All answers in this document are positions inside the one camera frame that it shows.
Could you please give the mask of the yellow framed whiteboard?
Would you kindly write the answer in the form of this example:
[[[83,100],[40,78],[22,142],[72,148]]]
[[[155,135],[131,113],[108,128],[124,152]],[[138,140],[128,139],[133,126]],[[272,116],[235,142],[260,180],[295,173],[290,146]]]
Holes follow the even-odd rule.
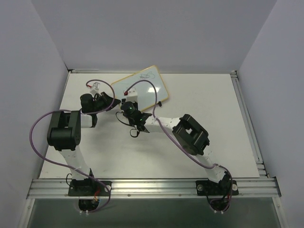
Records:
[[[140,111],[144,111],[157,101],[163,102],[169,98],[169,92],[162,79],[157,66],[150,66],[144,70],[122,78],[111,84],[115,91],[115,97],[119,100],[126,99],[124,92],[131,87],[137,92],[137,104]]]

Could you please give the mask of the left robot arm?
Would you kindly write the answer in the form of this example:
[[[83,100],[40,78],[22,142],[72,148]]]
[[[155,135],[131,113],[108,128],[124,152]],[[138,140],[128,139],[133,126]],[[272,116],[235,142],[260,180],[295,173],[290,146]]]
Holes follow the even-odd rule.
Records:
[[[56,111],[51,116],[47,133],[49,146],[55,148],[66,161],[72,174],[72,180],[88,180],[92,170],[86,164],[80,150],[81,130],[97,125],[97,113],[111,110],[121,103],[105,92],[83,94],[80,96],[81,109],[76,111]]]

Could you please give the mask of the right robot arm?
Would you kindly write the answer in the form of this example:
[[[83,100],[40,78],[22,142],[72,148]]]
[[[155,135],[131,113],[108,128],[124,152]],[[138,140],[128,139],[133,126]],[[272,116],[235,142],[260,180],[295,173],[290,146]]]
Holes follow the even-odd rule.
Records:
[[[160,117],[155,113],[157,103],[151,113],[138,109],[137,96],[127,97],[124,101],[102,93],[101,98],[107,104],[106,110],[120,105],[123,116],[128,120],[124,123],[133,127],[136,133],[164,133],[193,162],[205,169],[207,178],[220,183],[225,177],[230,178],[228,169],[214,162],[210,148],[209,133],[191,115],[184,114],[179,118]]]

